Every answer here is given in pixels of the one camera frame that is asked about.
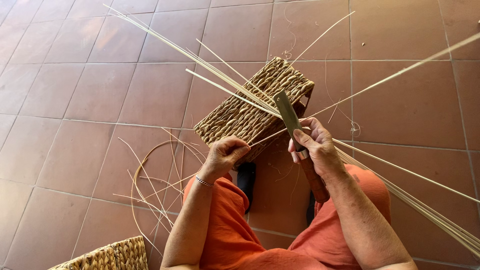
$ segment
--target wicker basket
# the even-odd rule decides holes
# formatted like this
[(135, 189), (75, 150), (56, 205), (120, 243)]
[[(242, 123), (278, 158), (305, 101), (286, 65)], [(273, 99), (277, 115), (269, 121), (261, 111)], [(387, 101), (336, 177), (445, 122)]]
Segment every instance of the wicker basket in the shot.
[[(271, 98), (279, 91), (285, 91), (299, 117), (304, 114), (308, 105), (308, 101), (306, 104), (303, 104), (300, 102), (300, 99), (306, 96), (310, 100), (314, 86), (312, 81), (305, 78), (299, 71), (291, 67), (287, 61), (279, 57), (273, 58), (250, 81)], [(258, 93), (258, 90), (248, 83), (243, 87), (254, 94)], [(236, 94), (247, 98), (239, 91)], [(270, 101), (270, 105), (276, 107), (273, 101)], [(230, 135), (235, 135), (251, 144), (284, 128), (285, 125), (281, 119), (235, 96), (231, 96), (222, 102), (220, 106), (194, 127), (195, 132), (208, 146)], [(251, 162), (279, 136), (272, 137), (264, 143), (252, 147), (247, 155), (237, 161), (233, 169), (236, 170), (244, 162)]]
[(143, 236), (116, 242), (49, 270), (148, 270)]

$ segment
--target foot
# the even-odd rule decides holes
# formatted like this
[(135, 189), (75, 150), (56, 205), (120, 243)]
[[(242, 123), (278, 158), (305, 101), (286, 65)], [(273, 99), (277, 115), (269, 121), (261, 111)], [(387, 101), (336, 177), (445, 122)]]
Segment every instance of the foot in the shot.
[(257, 165), (253, 162), (247, 162), (239, 166), (237, 174), (237, 187), (245, 193), (248, 198), (248, 208), (245, 214), (250, 211), (253, 202), (253, 184), (255, 183)]
[(310, 226), (313, 218), (315, 218), (315, 196), (313, 196), (313, 192), (310, 191), (310, 202), (307, 208), (307, 226)]

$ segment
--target metal blade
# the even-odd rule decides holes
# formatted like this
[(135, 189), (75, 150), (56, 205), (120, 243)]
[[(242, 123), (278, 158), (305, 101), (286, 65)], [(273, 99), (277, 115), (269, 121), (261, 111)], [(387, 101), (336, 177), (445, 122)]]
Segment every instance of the metal blade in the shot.
[(290, 137), (293, 140), (297, 152), (303, 150), (304, 147), (300, 145), (293, 136), (293, 131), (296, 129), (302, 130), (302, 126), (300, 125), (297, 114), (295, 113), (287, 94), (284, 91), (280, 91), (273, 96), (273, 100), (275, 101), (278, 111), (283, 118), (283, 122), (288, 129), (288, 133), (290, 133)]

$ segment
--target orange pants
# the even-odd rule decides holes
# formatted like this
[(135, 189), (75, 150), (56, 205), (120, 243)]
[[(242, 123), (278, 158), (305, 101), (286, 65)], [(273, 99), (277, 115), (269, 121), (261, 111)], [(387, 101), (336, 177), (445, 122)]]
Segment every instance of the orange pants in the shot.
[[(390, 223), (390, 195), (383, 182), (371, 171), (353, 165), (345, 167)], [(184, 200), (194, 181), (190, 179), (186, 186)], [(243, 219), (248, 204), (230, 175), (215, 182), (201, 269), (361, 269), (345, 242), (331, 199), (315, 203), (313, 222), (288, 250), (267, 251), (262, 247)]]

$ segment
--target knife handle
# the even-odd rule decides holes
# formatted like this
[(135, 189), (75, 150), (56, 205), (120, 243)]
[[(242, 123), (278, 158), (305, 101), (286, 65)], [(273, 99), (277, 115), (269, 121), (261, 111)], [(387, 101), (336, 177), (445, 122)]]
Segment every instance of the knife handle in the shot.
[(313, 161), (311, 157), (307, 157), (304, 160), (300, 160), (300, 164), (307, 176), (308, 183), (312, 189), (313, 196), (318, 203), (324, 203), (330, 199), (330, 193), (325, 186), (324, 180), (315, 172), (313, 167)]

